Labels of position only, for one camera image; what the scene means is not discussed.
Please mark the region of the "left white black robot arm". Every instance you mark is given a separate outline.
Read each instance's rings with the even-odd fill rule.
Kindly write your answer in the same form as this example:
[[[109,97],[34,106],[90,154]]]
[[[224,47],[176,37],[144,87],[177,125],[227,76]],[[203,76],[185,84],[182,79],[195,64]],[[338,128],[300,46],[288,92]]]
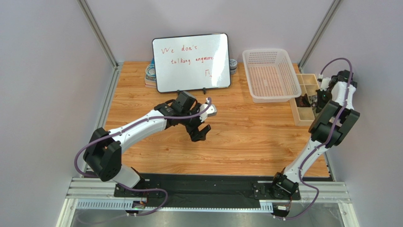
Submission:
[[[200,103],[189,92],[181,91],[176,99],[156,105],[150,112],[131,123],[112,129],[96,129],[87,145],[79,152],[84,162],[103,182],[114,181],[127,188],[135,188],[143,179],[132,167],[122,163],[122,155],[131,146],[155,133],[183,125],[192,142],[204,141],[210,125],[199,127],[217,109],[208,97]]]

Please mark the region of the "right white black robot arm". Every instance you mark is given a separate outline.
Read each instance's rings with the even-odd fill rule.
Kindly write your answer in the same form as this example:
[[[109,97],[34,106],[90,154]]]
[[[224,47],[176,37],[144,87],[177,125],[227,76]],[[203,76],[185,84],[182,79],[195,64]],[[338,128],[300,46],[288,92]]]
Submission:
[[[317,105],[322,110],[308,130],[310,139],[298,157],[276,173],[268,189],[276,199],[292,197],[312,164],[329,148],[338,146],[360,117],[352,105],[358,84],[350,71],[339,71],[326,85],[326,89],[318,90]]]

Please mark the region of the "blue tape roll stack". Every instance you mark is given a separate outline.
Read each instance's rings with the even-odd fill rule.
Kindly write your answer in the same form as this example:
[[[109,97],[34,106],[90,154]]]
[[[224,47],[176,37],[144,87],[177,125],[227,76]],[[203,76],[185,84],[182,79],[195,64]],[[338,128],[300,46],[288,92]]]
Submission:
[[[157,87],[154,58],[152,58],[150,64],[145,69],[144,82],[146,87]]]

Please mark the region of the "patterned rolled tie in box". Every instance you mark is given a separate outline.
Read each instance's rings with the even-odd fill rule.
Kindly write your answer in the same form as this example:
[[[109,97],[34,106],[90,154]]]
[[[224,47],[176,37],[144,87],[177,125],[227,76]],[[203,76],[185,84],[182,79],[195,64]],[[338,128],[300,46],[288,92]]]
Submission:
[[[309,101],[312,107],[317,107],[318,105],[317,95],[309,96]]]

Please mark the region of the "dark rolled tie in box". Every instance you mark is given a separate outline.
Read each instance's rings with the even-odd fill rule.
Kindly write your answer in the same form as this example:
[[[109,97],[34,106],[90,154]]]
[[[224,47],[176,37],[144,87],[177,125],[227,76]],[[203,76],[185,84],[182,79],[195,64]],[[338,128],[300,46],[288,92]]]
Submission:
[[[296,101],[297,107],[311,107],[311,104],[309,102],[309,98],[307,95],[297,97],[297,98],[295,98],[295,101]]]

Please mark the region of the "wooden compartment organizer box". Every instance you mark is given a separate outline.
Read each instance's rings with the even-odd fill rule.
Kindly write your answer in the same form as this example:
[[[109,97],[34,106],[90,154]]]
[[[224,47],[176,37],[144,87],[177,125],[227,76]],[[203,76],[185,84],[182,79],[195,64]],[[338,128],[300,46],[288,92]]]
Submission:
[[[290,107],[296,126],[310,126],[318,116],[317,90],[320,88],[315,74],[297,74],[301,95],[290,99]]]

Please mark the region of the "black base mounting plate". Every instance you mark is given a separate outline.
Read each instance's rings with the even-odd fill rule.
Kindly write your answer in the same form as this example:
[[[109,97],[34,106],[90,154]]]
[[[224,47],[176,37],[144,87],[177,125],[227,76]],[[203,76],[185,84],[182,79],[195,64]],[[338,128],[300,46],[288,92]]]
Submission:
[[[118,185],[114,197],[140,198],[147,206],[165,208],[258,208],[260,200],[299,201],[296,191],[287,199],[276,199],[268,191],[272,176],[141,174],[144,181],[135,186],[146,192],[131,192]]]

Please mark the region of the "white perforated plastic basket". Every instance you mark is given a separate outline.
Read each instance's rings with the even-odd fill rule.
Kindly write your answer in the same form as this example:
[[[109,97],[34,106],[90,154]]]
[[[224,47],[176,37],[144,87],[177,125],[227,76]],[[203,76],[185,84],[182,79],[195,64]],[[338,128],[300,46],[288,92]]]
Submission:
[[[286,50],[251,49],[243,51],[242,57],[254,103],[287,102],[302,94]]]

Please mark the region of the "whiteboard with red writing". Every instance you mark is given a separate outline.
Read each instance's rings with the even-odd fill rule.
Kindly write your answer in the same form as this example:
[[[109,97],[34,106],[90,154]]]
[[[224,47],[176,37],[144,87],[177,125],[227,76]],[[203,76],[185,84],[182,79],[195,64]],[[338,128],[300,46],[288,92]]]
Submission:
[[[225,33],[155,38],[152,48],[159,93],[231,85]]]

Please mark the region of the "blue white patterned jar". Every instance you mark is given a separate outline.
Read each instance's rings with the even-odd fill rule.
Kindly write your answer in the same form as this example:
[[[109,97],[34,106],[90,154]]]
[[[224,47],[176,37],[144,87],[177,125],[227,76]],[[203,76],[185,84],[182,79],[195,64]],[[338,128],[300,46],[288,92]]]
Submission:
[[[237,71],[238,62],[235,59],[229,60],[229,73],[234,75]]]

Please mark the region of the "right aluminium frame post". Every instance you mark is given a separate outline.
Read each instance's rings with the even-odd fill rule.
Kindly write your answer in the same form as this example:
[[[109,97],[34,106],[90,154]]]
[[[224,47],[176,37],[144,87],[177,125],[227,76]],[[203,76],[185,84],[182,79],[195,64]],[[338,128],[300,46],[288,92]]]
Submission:
[[[315,31],[308,47],[306,48],[301,60],[298,62],[298,69],[300,72],[303,72],[305,65],[307,64],[310,56],[314,52],[316,46],[319,44],[322,36],[324,35],[327,27],[331,23],[333,17],[337,13],[339,7],[343,3],[343,0],[333,0],[331,5],[329,6],[327,12],[325,13],[322,21],[320,22],[317,30]]]

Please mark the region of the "aluminium frame post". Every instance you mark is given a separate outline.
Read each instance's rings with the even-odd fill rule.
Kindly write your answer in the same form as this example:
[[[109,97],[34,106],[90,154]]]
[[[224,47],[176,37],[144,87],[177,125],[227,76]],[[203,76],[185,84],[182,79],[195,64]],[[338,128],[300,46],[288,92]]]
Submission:
[[[96,129],[105,126],[107,117],[111,108],[112,100],[114,97],[114,93],[117,87],[117,83],[121,74],[122,62],[118,62],[115,55],[112,52],[110,45],[108,44],[106,37],[104,36],[101,27],[99,26],[94,13],[88,3],[87,0],[78,0],[78,5],[80,6],[84,16],[87,19],[91,29],[94,32],[95,37],[97,38],[104,54],[106,55],[107,60],[112,68],[111,76],[108,80],[108,86],[106,87],[105,97],[102,102],[102,108],[100,115],[97,120]]]
[[[333,17],[337,13],[339,7],[343,3],[343,0],[333,0],[331,5],[329,6],[327,12],[325,13],[322,21],[320,22],[317,30],[315,31],[308,47],[306,48],[301,60],[298,62],[298,69],[300,72],[303,72],[305,65],[307,64],[310,56],[314,52],[316,46],[319,44],[322,36],[324,35],[327,27],[331,23]]]

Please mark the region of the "aluminium front rail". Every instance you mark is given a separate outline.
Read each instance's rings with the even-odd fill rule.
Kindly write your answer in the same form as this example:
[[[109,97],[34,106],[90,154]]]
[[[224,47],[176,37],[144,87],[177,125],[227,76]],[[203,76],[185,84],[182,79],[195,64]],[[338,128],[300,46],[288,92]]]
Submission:
[[[129,191],[114,181],[73,178],[57,226],[359,225],[343,182],[304,180],[272,194],[271,176],[143,174]]]

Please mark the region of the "left aluminium frame post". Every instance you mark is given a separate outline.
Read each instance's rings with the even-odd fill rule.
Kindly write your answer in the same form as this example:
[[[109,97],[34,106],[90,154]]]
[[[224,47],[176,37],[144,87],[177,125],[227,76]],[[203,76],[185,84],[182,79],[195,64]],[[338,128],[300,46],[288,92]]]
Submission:
[[[104,36],[101,27],[99,26],[94,13],[88,3],[87,0],[78,0],[78,5],[80,6],[84,16],[87,19],[91,29],[94,32],[95,37],[97,38],[104,54],[106,55],[107,60],[112,68],[111,76],[108,80],[108,86],[106,87],[105,97],[102,102],[102,108],[100,115],[97,120],[96,129],[105,126],[107,117],[111,108],[112,100],[114,97],[114,93],[117,87],[117,83],[121,74],[122,62],[118,62],[115,55],[112,52],[110,45],[108,44],[106,37]]]

